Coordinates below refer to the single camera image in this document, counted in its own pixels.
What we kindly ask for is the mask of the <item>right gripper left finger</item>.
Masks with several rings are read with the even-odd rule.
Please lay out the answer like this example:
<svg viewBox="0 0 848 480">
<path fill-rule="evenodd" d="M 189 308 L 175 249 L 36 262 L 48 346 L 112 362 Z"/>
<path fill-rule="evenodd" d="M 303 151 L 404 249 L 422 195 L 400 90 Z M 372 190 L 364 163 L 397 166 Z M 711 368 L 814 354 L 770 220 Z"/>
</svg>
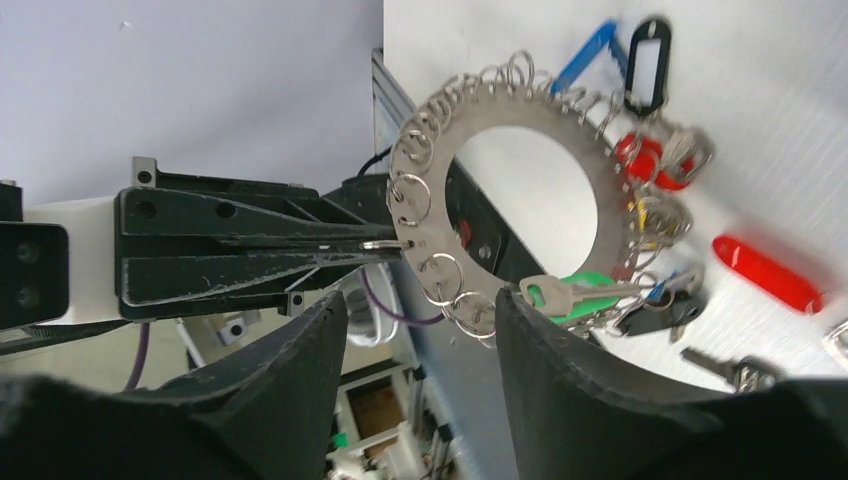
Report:
<svg viewBox="0 0 848 480">
<path fill-rule="evenodd" d="M 320 479 L 347 309 L 326 294 L 284 326 L 159 388 L 1 379 L 5 479 Z"/>
</svg>

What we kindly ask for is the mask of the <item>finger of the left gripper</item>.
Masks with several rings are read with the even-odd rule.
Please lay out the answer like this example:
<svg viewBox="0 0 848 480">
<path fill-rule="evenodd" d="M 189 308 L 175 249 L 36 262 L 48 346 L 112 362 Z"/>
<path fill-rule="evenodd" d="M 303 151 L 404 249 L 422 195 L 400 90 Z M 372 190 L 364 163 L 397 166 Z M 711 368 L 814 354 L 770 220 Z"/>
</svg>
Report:
<svg viewBox="0 0 848 480">
<path fill-rule="evenodd" d="M 392 226 L 368 222 L 314 192 L 215 195 L 133 187 L 117 200 L 119 232 L 131 236 L 204 238 L 242 246 L 396 238 Z"/>
</svg>

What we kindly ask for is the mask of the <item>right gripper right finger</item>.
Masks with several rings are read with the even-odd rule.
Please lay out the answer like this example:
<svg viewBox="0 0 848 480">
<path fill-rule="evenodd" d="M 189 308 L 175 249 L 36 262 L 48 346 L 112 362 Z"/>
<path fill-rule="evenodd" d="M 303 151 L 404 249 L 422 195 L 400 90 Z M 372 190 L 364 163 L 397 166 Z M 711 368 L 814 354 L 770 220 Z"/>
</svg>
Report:
<svg viewBox="0 0 848 480">
<path fill-rule="evenodd" d="M 523 479 L 843 479 L 847 384 L 724 394 L 655 374 L 496 298 L 496 343 Z"/>
</svg>

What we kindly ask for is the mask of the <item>key with red tag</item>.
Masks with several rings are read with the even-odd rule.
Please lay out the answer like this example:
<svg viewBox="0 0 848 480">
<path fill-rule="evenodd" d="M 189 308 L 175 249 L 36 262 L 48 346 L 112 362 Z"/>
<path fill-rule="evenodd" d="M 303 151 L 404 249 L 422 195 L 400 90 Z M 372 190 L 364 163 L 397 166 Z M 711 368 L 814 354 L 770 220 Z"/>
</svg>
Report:
<svg viewBox="0 0 848 480">
<path fill-rule="evenodd" d="M 710 239 L 715 259 L 751 293 L 753 350 L 796 376 L 847 376 L 847 287 L 830 285 L 795 264 L 730 232 Z"/>
</svg>

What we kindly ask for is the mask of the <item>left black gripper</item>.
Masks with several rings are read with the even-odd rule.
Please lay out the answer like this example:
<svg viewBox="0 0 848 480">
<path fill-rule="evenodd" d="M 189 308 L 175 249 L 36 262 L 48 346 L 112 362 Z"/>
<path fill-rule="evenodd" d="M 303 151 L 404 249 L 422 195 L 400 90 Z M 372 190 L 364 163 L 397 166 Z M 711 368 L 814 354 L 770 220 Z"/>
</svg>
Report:
<svg viewBox="0 0 848 480">
<path fill-rule="evenodd" d="M 402 252 L 356 245 L 129 257 L 115 272 L 116 199 L 25 207 L 22 187 L 1 186 L 2 330 L 116 321 L 118 298 L 131 307 L 198 300 L 316 269 L 392 261 Z"/>
</svg>

